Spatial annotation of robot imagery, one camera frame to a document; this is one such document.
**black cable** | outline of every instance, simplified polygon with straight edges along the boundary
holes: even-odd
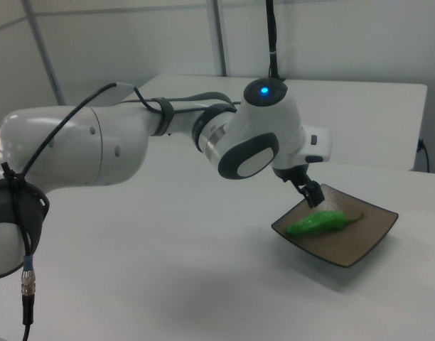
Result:
[[[45,138],[43,143],[36,149],[33,156],[31,156],[30,160],[26,164],[25,168],[22,170],[21,175],[23,177],[26,176],[27,172],[30,170],[33,163],[37,160],[37,158],[40,156],[44,148],[52,141],[52,139],[55,137],[55,135],[63,128],[66,123],[75,115],[77,114],[86,104],[91,102],[94,98],[102,94],[104,91],[107,91],[108,89],[111,89],[112,87],[116,87],[117,83],[110,83],[105,85],[104,87],[101,87],[99,90],[97,90],[95,93],[91,94],[89,97],[84,99],[79,105],[77,105],[70,113],[67,115],[64,120],[62,120],[59,125],[57,125],[54,130],[52,130],[51,133]]]
[[[145,102],[155,102],[155,100],[153,99],[145,99]],[[120,103],[116,103],[115,105],[118,104],[123,104],[123,103],[140,103],[140,99],[128,99],[126,101],[122,101]],[[241,104],[241,102],[232,102],[233,105],[239,105]],[[175,110],[174,113],[175,114],[184,114],[186,112],[199,112],[201,110],[205,110],[206,107],[196,107],[196,108],[188,108],[188,109],[178,109]]]
[[[162,110],[159,109],[154,109],[151,105],[149,105],[145,99],[141,96],[141,93],[139,91],[139,89],[137,89],[136,87],[134,87],[134,92],[137,95],[137,97],[140,99],[140,102],[142,102],[144,104],[144,106],[150,111],[150,112],[156,112],[157,114],[162,114]]]
[[[266,5],[267,5],[268,44],[269,44],[268,77],[280,79],[277,70],[277,55],[276,55],[277,29],[276,29],[276,18],[274,17],[273,0],[266,0]]]
[[[31,255],[31,246],[28,240],[28,232],[23,224],[23,220],[20,215],[20,207],[18,206],[18,193],[12,193],[12,208],[14,210],[14,215],[16,217],[16,222],[18,227],[20,228],[21,237],[23,239],[23,244],[25,245],[25,255]]]
[[[420,152],[422,149],[424,149],[424,154],[426,155],[427,172],[430,173],[430,170],[429,170],[429,154],[428,154],[428,151],[426,149],[426,145],[424,144],[424,140],[418,140],[417,153]]]
[[[135,103],[135,102],[143,102],[143,103],[147,103],[147,102],[158,102],[159,103],[159,99],[154,99],[154,98],[150,98],[150,99],[144,99],[141,94],[138,93],[139,96],[139,100],[137,99],[129,99],[127,101],[123,101],[117,104],[121,104],[121,103]],[[193,102],[193,101],[205,101],[205,100],[209,100],[209,99],[217,99],[223,102],[226,102],[230,105],[234,105],[234,102],[232,102],[232,100],[226,96],[225,94],[221,93],[221,92],[203,92],[201,94],[195,94],[193,96],[188,96],[188,97],[175,97],[175,98],[165,98],[166,101],[168,102]]]
[[[29,335],[30,335],[30,325],[26,325],[25,326],[25,333],[23,334],[23,340],[22,341],[27,341]]]
[[[428,173],[430,173],[429,171],[429,155],[428,155],[428,150],[426,149],[426,146],[423,144],[423,149],[424,149],[424,154],[426,155],[426,167],[428,170]]]

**cable connector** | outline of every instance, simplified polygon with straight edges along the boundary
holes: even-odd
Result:
[[[23,324],[32,325],[34,316],[34,294],[36,275],[33,269],[33,256],[24,256],[21,273],[21,300],[23,304]]]

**power cord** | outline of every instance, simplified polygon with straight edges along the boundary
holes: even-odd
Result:
[[[429,171],[429,155],[428,155],[428,150],[426,149],[426,145],[424,144],[424,140],[418,140],[417,153],[419,153],[422,149],[424,149],[424,154],[426,155],[426,167],[427,167],[427,171],[428,171],[428,173],[430,173],[430,171]]]
[[[15,173],[8,165],[7,162],[3,163],[1,166],[4,171],[4,177],[9,182],[9,190],[12,194],[12,203],[14,215],[16,217],[17,225],[20,228],[21,235],[23,238],[23,243],[25,246],[25,256],[23,258],[23,272],[21,276],[21,292],[22,292],[22,304],[23,304],[23,324],[25,325],[25,333],[23,334],[23,341],[28,340],[28,336],[30,333],[30,326],[33,324],[33,311],[34,311],[34,294],[36,292],[36,275],[34,274],[33,268],[33,256],[30,242],[28,240],[29,233],[26,231],[24,227],[23,220],[21,219],[21,213],[19,210],[18,200],[19,200],[19,191],[26,184],[25,177],[26,174],[31,169],[31,166],[36,162],[42,151],[45,147],[52,141],[55,135],[67,124],[67,122],[74,117],[86,104],[91,102],[94,98],[102,94],[103,92],[111,89],[113,87],[124,86],[130,87],[139,98],[136,101],[126,101],[126,102],[141,102],[150,112],[154,112],[157,114],[162,114],[162,110],[153,108],[148,102],[155,102],[152,99],[145,100],[140,91],[132,84],[128,83],[120,83],[114,82],[101,87],[96,92],[92,93],[90,96],[85,98],[81,103],[79,103],[60,123],[57,125],[54,130],[52,130],[49,135],[44,139],[44,141],[40,144],[40,146],[36,149],[34,154],[31,156],[25,167],[23,168],[20,174]],[[235,104],[239,104],[239,102],[231,102],[230,99],[224,94],[219,94],[217,92],[209,92],[201,95],[201,99],[221,99],[224,102],[227,102],[234,106]],[[176,101],[186,101],[193,98],[197,98],[197,96],[185,97],[183,99],[172,99]],[[176,110],[175,113],[182,112],[194,112],[204,110],[204,108],[190,108],[190,109],[182,109]]]
[[[276,29],[276,18],[274,17],[274,6],[273,0],[266,0],[267,5],[267,27],[268,27],[268,44],[269,44],[269,68],[268,68],[268,78],[281,79],[277,70],[277,51],[276,51],[276,41],[277,41],[277,29]]]

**white wall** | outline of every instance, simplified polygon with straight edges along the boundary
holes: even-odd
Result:
[[[32,1],[65,102],[108,82],[142,85],[160,73],[220,75],[208,0]],[[109,92],[108,105],[128,93]]]
[[[421,137],[435,172],[435,0],[275,4],[282,76],[428,86]],[[264,1],[222,0],[220,5],[229,74],[266,76],[269,55]],[[425,168],[421,153],[416,169]]]
[[[0,0],[0,122],[16,109],[56,105],[19,0]]]
[[[262,0],[217,0],[227,73],[265,76]],[[435,172],[435,0],[275,1],[280,73],[311,80],[428,86],[421,137]],[[66,103],[115,80],[141,85],[160,73],[221,75],[213,0],[31,0]],[[126,93],[115,90],[96,105]],[[56,104],[21,0],[0,0],[0,121]],[[424,170],[424,154],[416,169]]]

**table surface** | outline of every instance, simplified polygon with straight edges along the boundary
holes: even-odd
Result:
[[[206,91],[240,101],[253,78],[159,75],[142,88],[145,97],[185,97]],[[360,166],[414,167],[427,88],[376,82],[286,80],[301,121],[330,129],[331,158]],[[128,97],[136,99],[135,94]],[[190,143],[186,136],[172,142]]]
[[[125,183],[49,194],[30,340],[435,340],[435,175],[311,165],[399,213],[342,269],[271,229],[302,199],[291,184],[270,169],[225,180],[165,140]],[[23,334],[19,276],[0,279],[3,340]]]

